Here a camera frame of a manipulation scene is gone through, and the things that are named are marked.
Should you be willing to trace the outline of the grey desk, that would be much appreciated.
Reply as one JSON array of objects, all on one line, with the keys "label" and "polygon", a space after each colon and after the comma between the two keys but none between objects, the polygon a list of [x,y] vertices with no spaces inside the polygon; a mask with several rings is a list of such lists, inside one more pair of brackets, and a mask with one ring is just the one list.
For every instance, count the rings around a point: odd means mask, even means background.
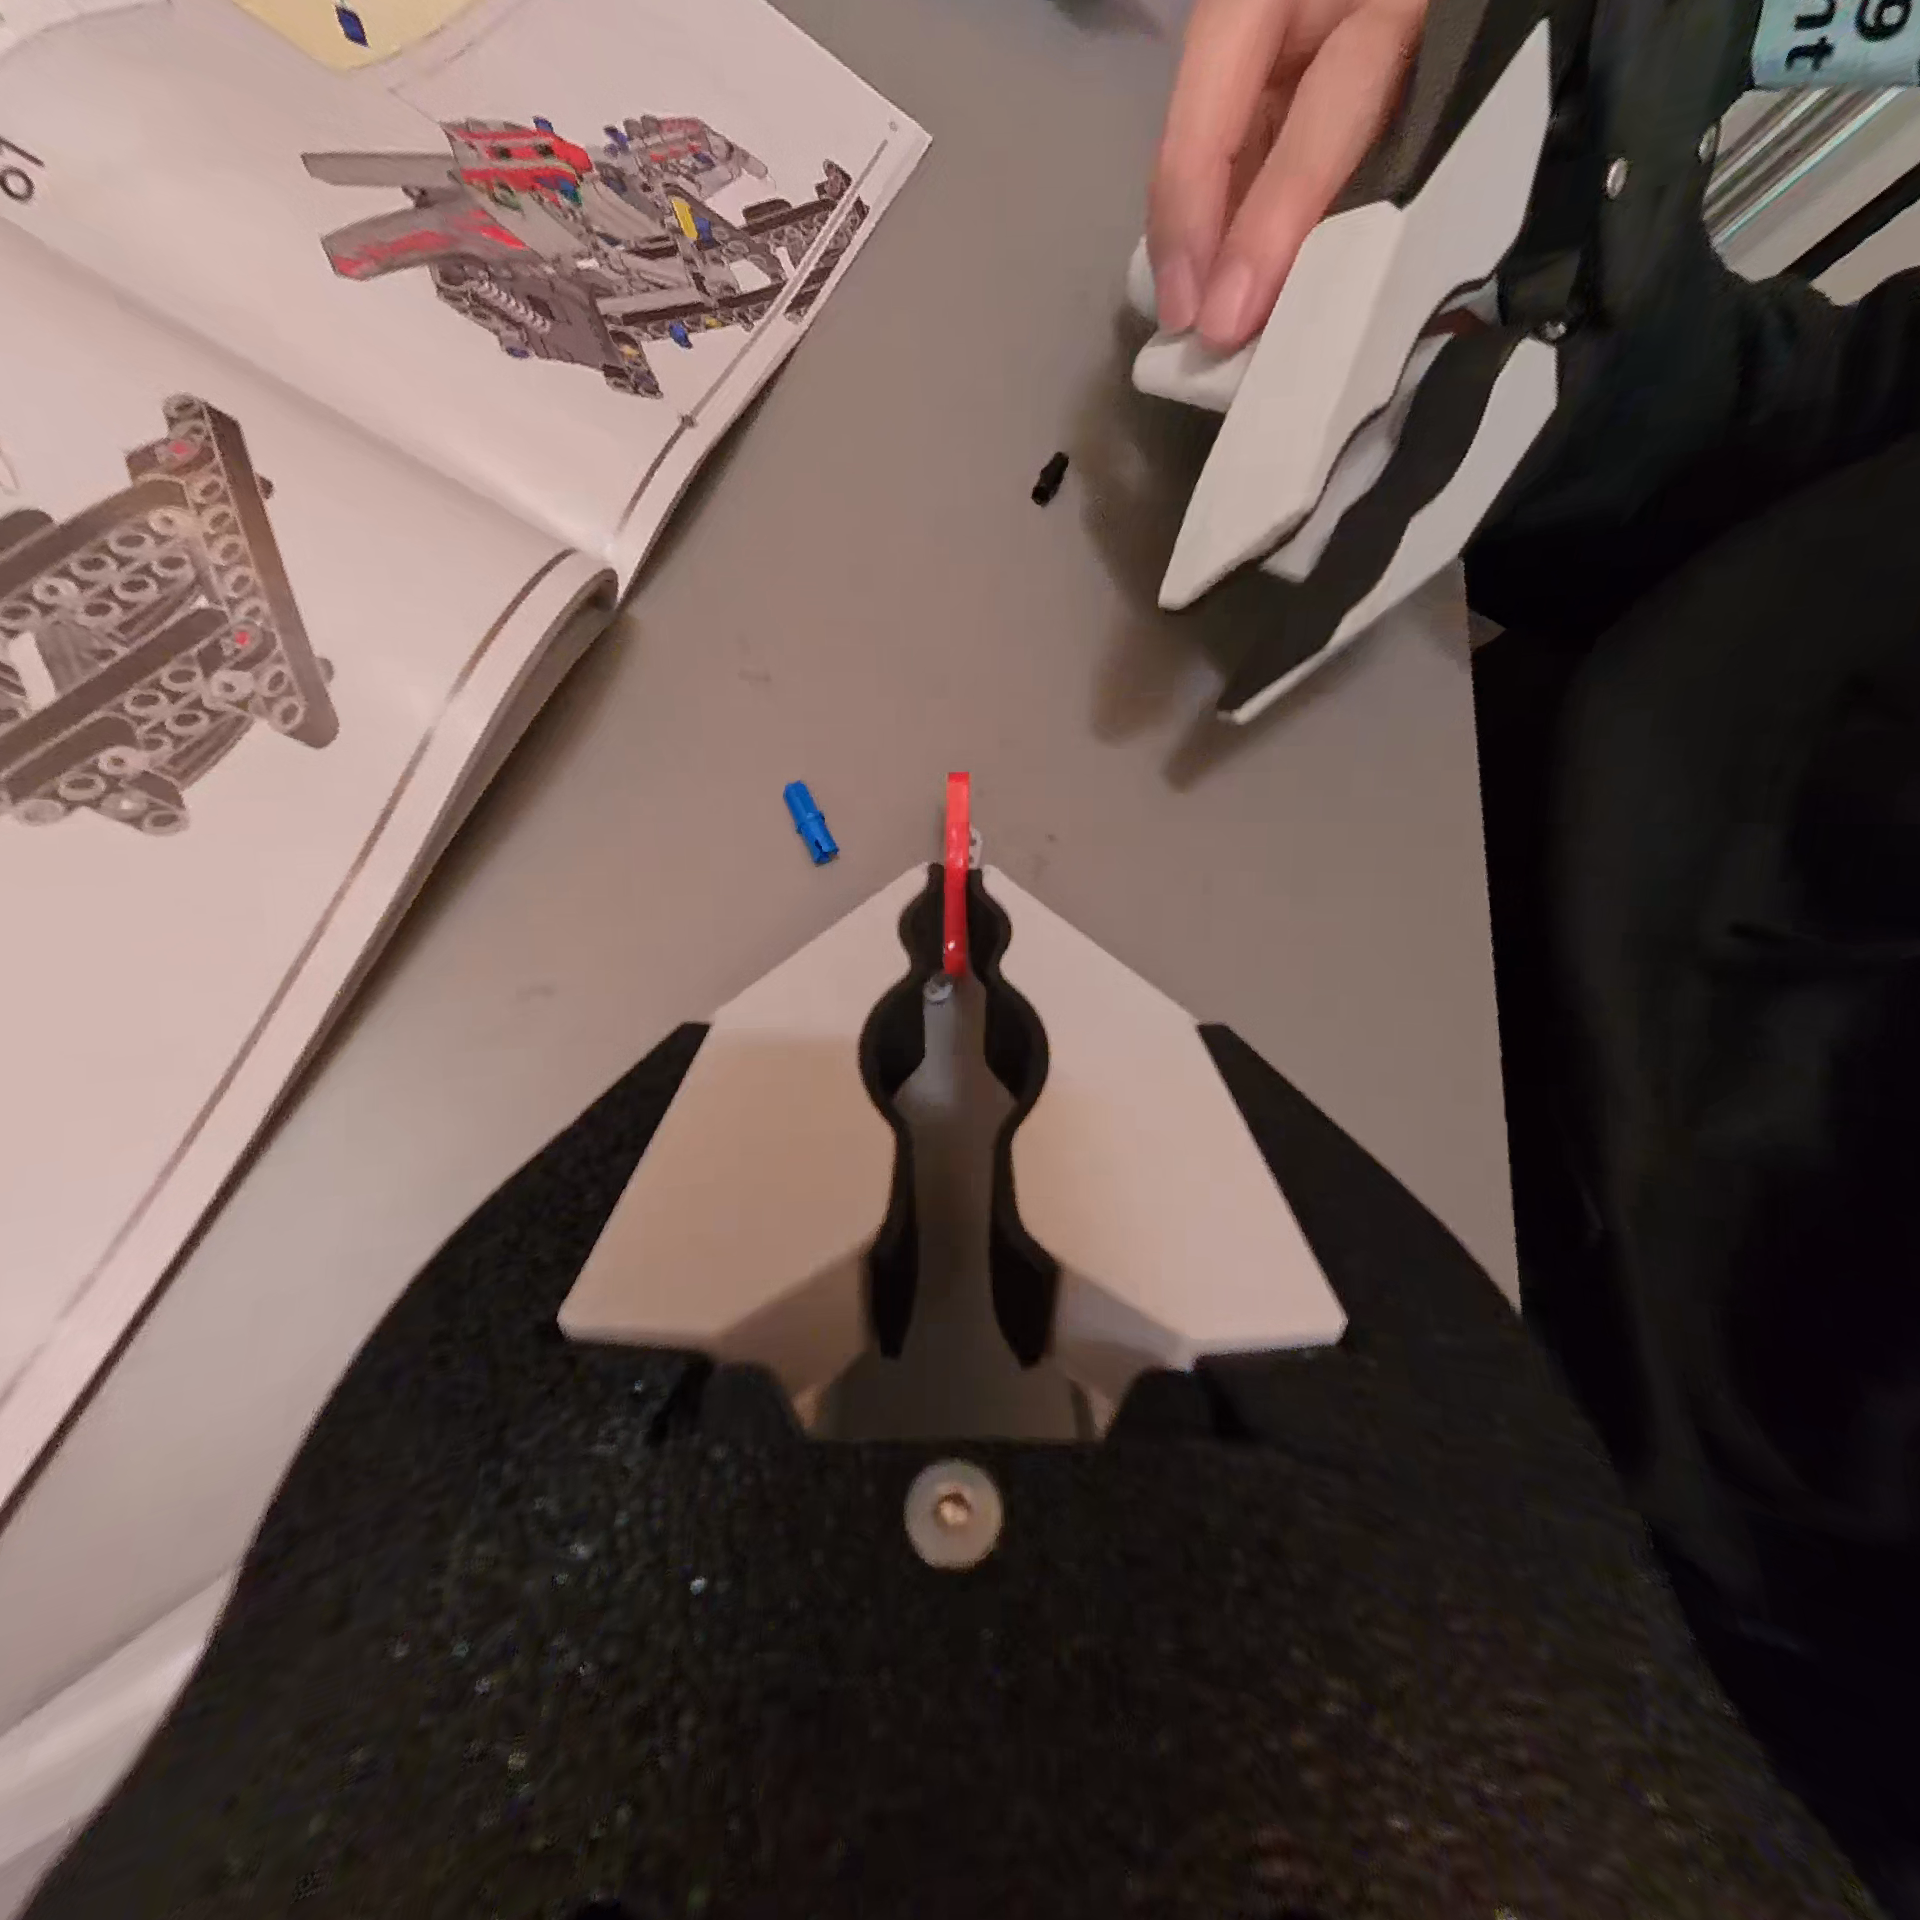
[{"label": "grey desk", "polygon": [[1204,428],[1128,397],[1168,12],[790,0],[930,147],[545,694],[0,1540],[4,1703],[224,1582],[425,1249],[644,1048],[930,845],[1239,1027],[1505,1283],[1456,575],[1260,730],[1156,616]]}]

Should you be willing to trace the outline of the building toy instruction booklet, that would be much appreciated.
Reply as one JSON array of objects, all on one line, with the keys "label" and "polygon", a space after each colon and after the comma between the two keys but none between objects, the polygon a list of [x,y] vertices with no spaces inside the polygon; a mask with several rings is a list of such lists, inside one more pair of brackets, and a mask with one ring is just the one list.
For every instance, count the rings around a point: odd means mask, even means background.
[{"label": "building toy instruction booklet", "polygon": [[770,0],[0,12],[0,1496],[917,151]]}]

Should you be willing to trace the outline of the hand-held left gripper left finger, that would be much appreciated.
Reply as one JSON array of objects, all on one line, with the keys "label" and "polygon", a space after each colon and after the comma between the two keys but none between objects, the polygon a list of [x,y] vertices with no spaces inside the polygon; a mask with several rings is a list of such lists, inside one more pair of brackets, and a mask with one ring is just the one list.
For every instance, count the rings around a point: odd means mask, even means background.
[{"label": "hand-held left gripper left finger", "polygon": [[898,1352],[917,1307],[898,1091],[927,1060],[927,979],[944,979],[944,868],[912,868],[720,1005],[559,1324],[761,1375],[808,1435],[864,1352]]}]

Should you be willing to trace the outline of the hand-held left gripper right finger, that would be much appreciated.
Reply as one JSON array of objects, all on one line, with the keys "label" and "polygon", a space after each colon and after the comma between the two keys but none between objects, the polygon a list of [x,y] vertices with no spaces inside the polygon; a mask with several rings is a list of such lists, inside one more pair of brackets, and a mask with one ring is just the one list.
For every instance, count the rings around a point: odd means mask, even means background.
[{"label": "hand-held left gripper right finger", "polygon": [[1145,1375],[1338,1348],[1348,1299],[1198,1017],[998,868],[969,873],[969,964],[1014,1093],[987,1278],[1016,1375],[1054,1375],[1099,1438]]}]

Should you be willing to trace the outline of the person's dark clothing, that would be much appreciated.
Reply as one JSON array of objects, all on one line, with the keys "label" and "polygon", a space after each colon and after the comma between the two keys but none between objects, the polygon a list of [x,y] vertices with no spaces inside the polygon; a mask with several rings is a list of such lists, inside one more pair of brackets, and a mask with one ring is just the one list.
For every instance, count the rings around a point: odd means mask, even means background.
[{"label": "person's dark clothing", "polygon": [[1694,247],[1466,549],[1524,1319],[1920,1908],[1920,271]]}]

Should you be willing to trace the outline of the metal frame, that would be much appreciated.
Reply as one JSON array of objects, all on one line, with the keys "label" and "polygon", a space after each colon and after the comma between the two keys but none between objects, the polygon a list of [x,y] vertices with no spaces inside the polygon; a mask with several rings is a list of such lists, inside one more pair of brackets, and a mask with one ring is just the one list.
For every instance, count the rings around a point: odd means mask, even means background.
[{"label": "metal frame", "polygon": [[1733,271],[1810,271],[1869,300],[1920,266],[1920,93],[1799,86],[1741,93],[1710,131],[1703,227]]}]

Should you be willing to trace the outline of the person's right hand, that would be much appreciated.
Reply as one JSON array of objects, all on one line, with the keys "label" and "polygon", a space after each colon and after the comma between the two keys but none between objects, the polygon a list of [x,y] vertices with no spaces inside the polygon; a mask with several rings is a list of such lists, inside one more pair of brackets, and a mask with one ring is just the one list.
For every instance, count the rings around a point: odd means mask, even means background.
[{"label": "person's right hand", "polygon": [[1420,0],[1198,0],[1145,172],[1156,328],[1239,353],[1378,147]]}]

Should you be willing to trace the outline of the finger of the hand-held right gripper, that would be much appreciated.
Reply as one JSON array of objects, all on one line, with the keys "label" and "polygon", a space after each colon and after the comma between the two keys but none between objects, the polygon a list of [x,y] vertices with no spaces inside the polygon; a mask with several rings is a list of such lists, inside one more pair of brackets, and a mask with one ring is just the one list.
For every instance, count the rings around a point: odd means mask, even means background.
[{"label": "finger of the hand-held right gripper", "polygon": [[1549,403],[1558,353],[1540,334],[1420,334],[1384,409],[1338,454],[1321,509],[1260,557],[1260,575],[1279,575],[1279,625],[1223,671],[1220,722],[1260,722],[1431,575],[1448,575]]},{"label": "finger of the hand-held right gripper", "polygon": [[1314,226],[1198,462],[1156,608],[1300,528],[1448,290],[1502,271],[1549,139],[1549,18],[1431,18],[1378,199]]}]

